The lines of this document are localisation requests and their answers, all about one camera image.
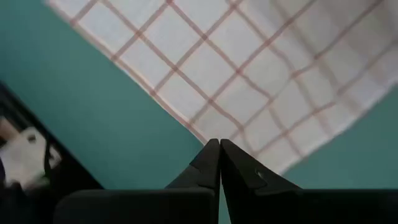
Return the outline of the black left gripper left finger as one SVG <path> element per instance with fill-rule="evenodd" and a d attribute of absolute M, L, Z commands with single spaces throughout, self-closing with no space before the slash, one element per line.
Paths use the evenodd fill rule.
<path fill-rule="evenodd" d="M 210 139 L 188 167 L 169 185 L 168 189 L 189 191 L 195 199 L 182 208 L 193 208 L 188 216 L 190 223 L 217 224 L 220 202 L 220 155 L 219 140 Z"/>

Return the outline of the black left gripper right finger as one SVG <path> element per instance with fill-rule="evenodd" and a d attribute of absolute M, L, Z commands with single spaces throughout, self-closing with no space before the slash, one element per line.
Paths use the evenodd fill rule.
<path fill-rule="evenodd" d="M 231 224 L 291 224 L 300 218 L 300 187 L 265 167 L 228 139 L 220 141 L 221 181 Z"/>

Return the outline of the white red-checked towel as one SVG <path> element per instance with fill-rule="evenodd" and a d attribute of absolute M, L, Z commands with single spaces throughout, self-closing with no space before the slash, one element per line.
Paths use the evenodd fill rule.
<path fill-rule="evenodd" d="M 398 84 L 398 0 L 46 0 L 198 140 L 282 173 Z"/>

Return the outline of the green table mat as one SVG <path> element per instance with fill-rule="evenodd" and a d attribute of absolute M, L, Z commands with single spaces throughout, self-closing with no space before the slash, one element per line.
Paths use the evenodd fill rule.
<path fill-rule="evenodd" d="M 0 82 L 106 188 L 165 187 L 203 146 L 43 0 L 0 0 Z M 284 177 L 398 189 L 398 87 Z"/>

